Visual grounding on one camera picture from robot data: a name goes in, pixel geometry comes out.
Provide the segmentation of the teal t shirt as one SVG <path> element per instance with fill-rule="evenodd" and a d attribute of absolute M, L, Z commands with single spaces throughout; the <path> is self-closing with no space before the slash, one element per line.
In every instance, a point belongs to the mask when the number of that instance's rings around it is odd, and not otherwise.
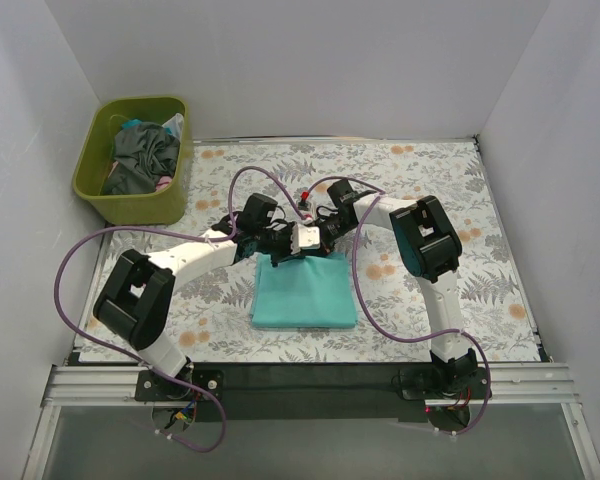
<path fill-rule="evenodd" d="M 259 255 L 250 316 L 260 329 L 354 328 L 358 313 L 346 256 L 308 256 L 274 266 L 268 255 Z"/>

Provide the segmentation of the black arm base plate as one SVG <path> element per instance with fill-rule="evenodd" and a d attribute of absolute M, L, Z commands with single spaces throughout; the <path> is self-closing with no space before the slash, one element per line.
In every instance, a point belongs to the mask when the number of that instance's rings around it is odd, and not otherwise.
<path fill-rule="evenodd" d="M 441 402 L 452 405 L 466 423 L 469 402 L 490 394 L 484 369 L 447 381 L 430 363 L 199 363 L 182 378 L 203 395 L 144 370 L 134 398 L 172 408 L 198 398 L 201 422 L 218 420 L 221 405 L 231 420 L 425 423 L 427 402 Z"/>

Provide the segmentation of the aluminium frame rail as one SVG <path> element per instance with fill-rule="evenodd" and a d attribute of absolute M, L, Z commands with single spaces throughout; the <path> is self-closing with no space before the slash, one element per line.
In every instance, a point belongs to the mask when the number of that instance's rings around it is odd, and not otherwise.
<path fill-rule="evenodd" d="M 143 372 L 131 365 L 53 367 L 23 477 L 42 477 L 62 406 L 132 406 L 136 381 Z M 584 477 L 600 479 L 600 461 L 584 420 L 581 395 L 567 365 L 496 362 L 491 365 L 491 379 L 492 405 L 560 405 Z"/>

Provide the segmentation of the green plastic laundry bin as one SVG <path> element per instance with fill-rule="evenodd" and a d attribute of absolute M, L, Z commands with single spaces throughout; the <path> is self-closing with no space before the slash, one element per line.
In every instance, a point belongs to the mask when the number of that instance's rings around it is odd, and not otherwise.
<path fill-rule="evenodd" d="M 120 98 L 103 104 L 95 113 L 79 160 L 72 186 L 107 222 L 114 225 L 173 224 L 185 212 L 190 161 L 186 148 L 179 149 L 175 175 L 164 188 L 147 194 L 106 195 L 104 184 L 114 164 L 114 138 L 129 120 L 159 125 L 175 115 L 183 116 L 181 142 L 190 139 L 187 103 L 168 95 Z"/>

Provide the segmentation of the grey t shirt in bin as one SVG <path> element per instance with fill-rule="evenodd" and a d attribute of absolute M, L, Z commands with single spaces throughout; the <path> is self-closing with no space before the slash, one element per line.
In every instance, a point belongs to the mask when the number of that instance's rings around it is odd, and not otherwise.
<path fill-rule="evenodd" d="M 180 141 L 163 126 L 140 122 L 114 138 L 113 165 L 102 195 L 141 195 L 157 191 L 164 177 L 174 178 Z"/>

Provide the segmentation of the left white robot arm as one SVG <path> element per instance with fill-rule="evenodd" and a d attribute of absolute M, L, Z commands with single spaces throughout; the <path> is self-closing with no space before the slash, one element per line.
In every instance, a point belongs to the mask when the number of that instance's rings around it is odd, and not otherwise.
<path fill-rule="evenodd" d="M 127 250 L 118 258 L 93 314 L 125 340 L 145 364 L 161 371 L 158 387 L 173 400 L 185 398 L 193 377 L 190 360 L 165 332 L 173 293 L 216 269 L 232 266 L 255 253 L 275 262 L 293 258 L 319 235 L 301 222 L 276 221 L 277 202 L 251 195 L 243 210 L 211 226 L 200 242 L 142 254 Z"/>

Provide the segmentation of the clear plastic bag in bin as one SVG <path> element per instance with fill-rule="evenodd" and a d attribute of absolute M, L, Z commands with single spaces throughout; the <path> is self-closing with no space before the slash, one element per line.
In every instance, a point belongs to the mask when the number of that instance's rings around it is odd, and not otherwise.
<path fill-rule="evenodd" d="M 162 124 L 162 128 L 165 131 L 165 144 L 167 146 L 180 143 L 182 141 L 184 131 L 184 116 L 181 113 L 176 113 L 169 120 Z"/>

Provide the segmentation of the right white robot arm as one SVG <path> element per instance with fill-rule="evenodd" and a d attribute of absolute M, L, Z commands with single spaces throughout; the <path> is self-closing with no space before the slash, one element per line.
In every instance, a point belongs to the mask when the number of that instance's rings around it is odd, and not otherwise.
<path fill-rule="evenodd" d="M 352 231 L 358 242 L 366 224 L 394 234 L 404 267 L 417 280 L 425 301 L 430 333 L 417 338 L 401 338 L 381 327 L 368 310 L 357 276 L 357 246 L 352 252 L 352 276 L 359 304 L 372 326 L 381 335 L 399 343 L 428 341 L 432 374 L 429 388 L 444 397 L 471 391 L 477 378 L 475 339 L 464 331 L 464 319 L 457 293 L 457 271 L 462 255 L 461 241 L 440 201 L 434 196 L 402 200 L 374 188 L 357 192 L 351 181 L 337 177 L 327 189 L 336 211 L 319 217 L 322 245 L 328 249 Z"/>

